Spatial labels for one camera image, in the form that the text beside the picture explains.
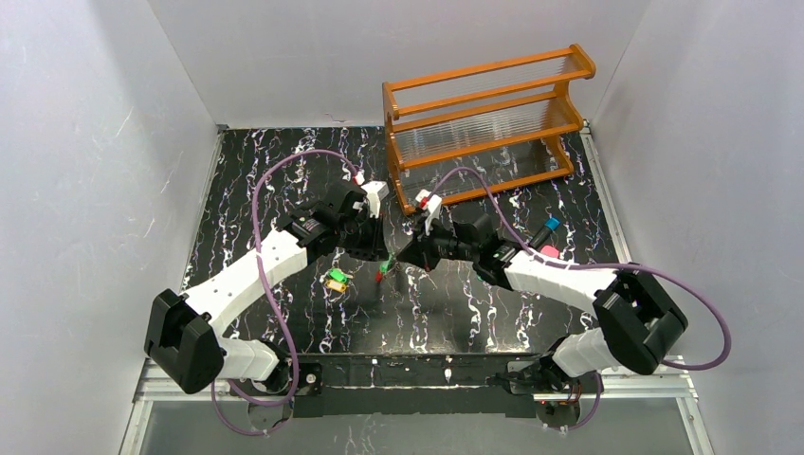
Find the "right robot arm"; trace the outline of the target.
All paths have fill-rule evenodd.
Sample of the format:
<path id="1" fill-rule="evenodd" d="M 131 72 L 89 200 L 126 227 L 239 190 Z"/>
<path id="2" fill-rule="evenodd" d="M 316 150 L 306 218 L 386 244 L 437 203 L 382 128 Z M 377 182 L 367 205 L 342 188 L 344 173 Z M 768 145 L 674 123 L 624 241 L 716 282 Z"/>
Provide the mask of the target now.
<path id="1" fill-rule="evenodd" d="M 443 259 L 467 261 L 490 285 L 536 293 L 593 314 L 597 328 L 558 340 L 533 366 L 535 377 L 555 384 L 619 366 L 650 375 L 688 326 L 684 313 L 649 273 L 550 266 L 545 257 L 500 236 L 487 215 L 456 222 L 451 229 L 420 218 L 396 258 L 426 270 Z"/>

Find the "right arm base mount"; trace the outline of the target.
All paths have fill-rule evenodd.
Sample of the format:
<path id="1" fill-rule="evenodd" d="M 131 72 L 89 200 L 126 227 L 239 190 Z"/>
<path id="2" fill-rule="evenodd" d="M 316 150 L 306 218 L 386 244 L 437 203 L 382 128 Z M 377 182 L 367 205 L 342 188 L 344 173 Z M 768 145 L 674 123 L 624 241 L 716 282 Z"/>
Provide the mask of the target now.
<path id="1" fill-rule="evenodd" d="M 513 395 L 548 394 L 548 398 L 535 400 L 536 415 L 548 428 L 571 427 L 580 421 L 580 397 L 583 386 L 579 379 L 555 376 L 551 373 L 510 371 L 495 373 L 486 379 L 488 385 L 499 386 Z"/>

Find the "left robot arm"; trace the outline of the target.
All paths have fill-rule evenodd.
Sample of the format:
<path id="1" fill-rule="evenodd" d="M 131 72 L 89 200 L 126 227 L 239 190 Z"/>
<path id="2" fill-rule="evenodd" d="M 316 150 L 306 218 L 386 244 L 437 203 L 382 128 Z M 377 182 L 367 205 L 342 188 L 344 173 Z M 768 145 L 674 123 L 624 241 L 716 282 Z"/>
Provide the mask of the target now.
<path id="1" fill-rule="evenodd" d="M 144 352 L 185 393 L 216 379 L 249 379 L 282 389 L 288 354 L 271 342 L 227 338 L 233 320 L 266 289 L 343 249 L 355 259 L 388 258 L 381 205 L 386 183 L 341 180 L 325 196 L 281 216 L 255 248 L 211 279 L 154 297 Z"/>

